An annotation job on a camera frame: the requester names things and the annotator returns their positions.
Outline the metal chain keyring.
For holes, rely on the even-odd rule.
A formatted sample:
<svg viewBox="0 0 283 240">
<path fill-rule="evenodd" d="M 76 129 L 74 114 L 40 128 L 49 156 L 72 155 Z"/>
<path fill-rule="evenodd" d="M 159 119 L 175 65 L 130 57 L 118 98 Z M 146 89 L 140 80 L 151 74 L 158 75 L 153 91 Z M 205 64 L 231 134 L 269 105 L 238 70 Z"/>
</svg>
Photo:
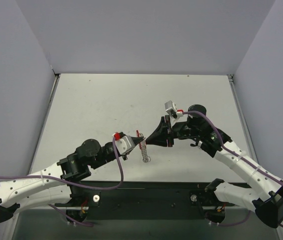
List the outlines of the metal chain keyring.
<svg viewBox="0 0 283 240">
<path fill-rule="evenodd" d="M 148 155 L 146 142 L 144 140 L 140 143 L 140 150 L 141 150 L 141 155 L 142 155 L 142 161 L 144 163 L 149 163 L 152 159 Z"/>
</svg>

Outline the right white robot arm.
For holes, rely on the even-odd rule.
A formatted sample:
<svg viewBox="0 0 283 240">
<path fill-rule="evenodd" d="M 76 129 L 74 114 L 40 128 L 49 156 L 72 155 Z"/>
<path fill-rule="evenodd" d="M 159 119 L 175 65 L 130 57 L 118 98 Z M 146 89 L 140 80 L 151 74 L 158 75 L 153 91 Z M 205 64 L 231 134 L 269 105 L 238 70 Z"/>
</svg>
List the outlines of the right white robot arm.
<svg viewBox="0 0 283 240">
<path fill-rule="evenodd" d="M 164 106 L 167 114 L 146 139 L 146 144 L 170 148 L 175 140 L 193 140 L 196 147 L 226 165 L 249 185 L 249 188 L 243 188 L 215 179 L 205 190 L 219 202 L 254 212 L 268 227 L 280 227 L 283 222 L 283 180 L 255 162 L 230 136 L 217 128 L 206 116 L 204 106 L 194 104 L 187 111 L 177 109 L 172 101 Z"/>
</svg>

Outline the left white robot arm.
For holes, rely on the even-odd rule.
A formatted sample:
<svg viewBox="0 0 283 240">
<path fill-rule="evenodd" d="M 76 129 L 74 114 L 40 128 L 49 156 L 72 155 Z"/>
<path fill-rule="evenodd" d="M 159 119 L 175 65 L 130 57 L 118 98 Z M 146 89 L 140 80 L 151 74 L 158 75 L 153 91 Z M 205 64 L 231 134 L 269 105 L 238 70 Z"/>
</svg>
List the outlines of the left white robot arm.
<svg viewBox="0 0 283 240">
<path fill-rule="evenodd" d="M 101 146 L 88 139 L 67 157 L 27 176 L 0 177 L 0 223 L 21 211 L 44 205 L 81 205 L 85 200 L 92 204 L 92 195 L 84 189 L 101 191 L 102 187 L 82 184 L 95 170 L 113 160 L 126 159 L 143 137 L 115 133 L 111 142 Z"/>
</svg>

